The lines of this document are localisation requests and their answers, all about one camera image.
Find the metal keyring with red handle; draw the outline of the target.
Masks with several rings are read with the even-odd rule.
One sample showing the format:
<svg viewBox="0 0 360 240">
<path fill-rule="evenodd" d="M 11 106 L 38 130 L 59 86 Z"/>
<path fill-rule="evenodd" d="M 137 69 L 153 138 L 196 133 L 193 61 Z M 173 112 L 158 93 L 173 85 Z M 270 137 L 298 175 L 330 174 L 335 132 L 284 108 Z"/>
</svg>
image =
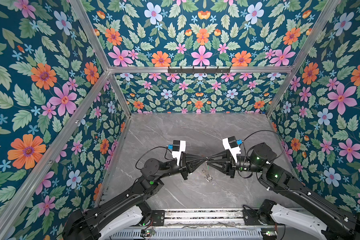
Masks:
<svg viewBox="0 0 360 240">
<path fill-rule="evenodd" d="M 209 158 L 206 157 L 204 160 L 204 165 L 203 165 L 203 173 L 205 174 L 206 177 L 209 175 L 208 161 L 209 161 Z"/>
</svg>

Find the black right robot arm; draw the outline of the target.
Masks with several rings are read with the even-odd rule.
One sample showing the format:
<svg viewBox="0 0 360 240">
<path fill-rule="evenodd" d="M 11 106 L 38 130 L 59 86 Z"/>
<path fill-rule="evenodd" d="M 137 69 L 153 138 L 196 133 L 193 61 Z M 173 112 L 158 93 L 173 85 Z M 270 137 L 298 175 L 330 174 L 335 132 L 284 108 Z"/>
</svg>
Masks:
<svg viewBox="0 0 360 240">
<path fill-rule="evenodd" d="M 360 214 L 352 214 L 304 186 L 292 173 L 275 164 L 277 154 L 266 143 L 251 147 L 244 156 L 240 148 L 209 157 L 207 163 L 228 174 L 251 172 L 268 191 L 280 194 L 308 211 L 303 214 L 266 200 L 258 210 L 260 217 L 287 225 L 320 240 L 360 240 Z"/>
</svg>

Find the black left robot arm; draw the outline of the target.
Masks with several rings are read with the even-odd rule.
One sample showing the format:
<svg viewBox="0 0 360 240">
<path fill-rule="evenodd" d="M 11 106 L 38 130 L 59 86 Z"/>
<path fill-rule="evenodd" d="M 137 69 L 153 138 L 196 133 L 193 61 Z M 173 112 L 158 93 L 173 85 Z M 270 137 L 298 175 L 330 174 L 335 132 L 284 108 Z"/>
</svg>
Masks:
<svg viewBox="0 0 360 240">
<path fill-rule="evenodd" d="M 154 196 L 163 186 L 162 178 L 182 175 L 187 180 L 200 165 L 209 158 L 181 153 L 180 161 L 161 162 L 150 158 L 141 169 L 142 175 L 131 187 L 108 202 L 87 210 L 76 210 L 70 214 L 62 237 L 64 240 L 105 240 L 115 232 L 149 222 L 152 209 L 146 200 Z"/>
</svg>

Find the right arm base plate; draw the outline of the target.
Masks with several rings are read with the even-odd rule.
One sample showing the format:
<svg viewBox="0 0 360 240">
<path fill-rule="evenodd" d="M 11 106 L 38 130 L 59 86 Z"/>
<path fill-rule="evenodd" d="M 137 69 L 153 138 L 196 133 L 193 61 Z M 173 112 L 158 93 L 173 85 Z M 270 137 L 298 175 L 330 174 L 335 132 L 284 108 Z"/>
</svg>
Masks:
<svg viewBox="0 0 360 240">
<path fill-rule="evenodd" d="M 243 219 L 246 226 L 268 225 L 270 221 L 265 214 L 247 205 L 243 205 Z"/>
</svg>

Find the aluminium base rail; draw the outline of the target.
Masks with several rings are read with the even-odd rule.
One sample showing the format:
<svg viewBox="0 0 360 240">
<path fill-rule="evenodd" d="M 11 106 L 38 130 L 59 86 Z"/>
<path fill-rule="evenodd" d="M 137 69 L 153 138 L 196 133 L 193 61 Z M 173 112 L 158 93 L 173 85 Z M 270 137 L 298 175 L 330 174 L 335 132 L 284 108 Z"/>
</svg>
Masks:
<svg viewBox="0 0 360 240">
<path fill-rule="evenodd" d="M 282 240 L 292 227 L 274 223 L 246 226 L 240 208 L 164 209 L 162 227 L 135 225 L 115 232 L 106 240 Z M 307 214 L 300 209 L 289 209 Z M 292 228 L 305 239 L 319 240 Z"/>
</svg>

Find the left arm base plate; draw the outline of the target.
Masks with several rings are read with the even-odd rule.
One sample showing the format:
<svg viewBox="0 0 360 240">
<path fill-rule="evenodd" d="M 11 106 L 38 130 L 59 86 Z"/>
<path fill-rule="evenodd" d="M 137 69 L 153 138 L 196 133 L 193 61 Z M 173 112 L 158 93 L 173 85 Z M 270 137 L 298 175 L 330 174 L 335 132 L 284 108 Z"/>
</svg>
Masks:
<svg viewBox="0 0 360 240">
<path fill-rule="evenodd" d="M 150 215 L 150 218 L 148 218 L 148 221 L 144 223 L 144 226 L 162 227 L 164 226 L 165 217 L 166 217 L 165 210 L 153 210 L 152 214 Z"/>
</svg>

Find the black wall hook rail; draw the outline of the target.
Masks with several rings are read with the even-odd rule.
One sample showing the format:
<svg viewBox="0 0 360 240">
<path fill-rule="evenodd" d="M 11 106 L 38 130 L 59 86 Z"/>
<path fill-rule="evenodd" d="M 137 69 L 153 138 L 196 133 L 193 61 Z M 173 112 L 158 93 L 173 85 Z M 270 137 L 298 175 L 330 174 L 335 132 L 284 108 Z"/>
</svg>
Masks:
<svg viewBox="0 0 360 240">
<path fill-rule="evenodd" d="M 230 67 L 168 67 L 169 74 L 225 74 L 230 73 Z"/>
</svg>

